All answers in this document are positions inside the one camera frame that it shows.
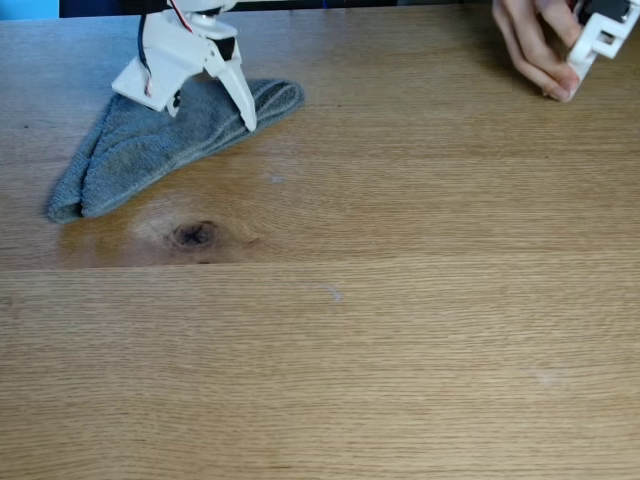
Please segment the person's hand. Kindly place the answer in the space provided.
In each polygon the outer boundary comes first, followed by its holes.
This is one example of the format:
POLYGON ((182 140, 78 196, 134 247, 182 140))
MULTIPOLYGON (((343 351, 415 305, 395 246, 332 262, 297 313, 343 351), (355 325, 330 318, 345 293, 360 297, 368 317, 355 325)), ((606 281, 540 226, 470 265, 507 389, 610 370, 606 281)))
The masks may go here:
POLYGON ((575 71, 550 46, 546 24, 565 47, 572 48, 582 27, 573 14, 572 1, 503 0, 492 3, 492 15, 515 69, 559 102, 567 102, 579 86, 575 71))

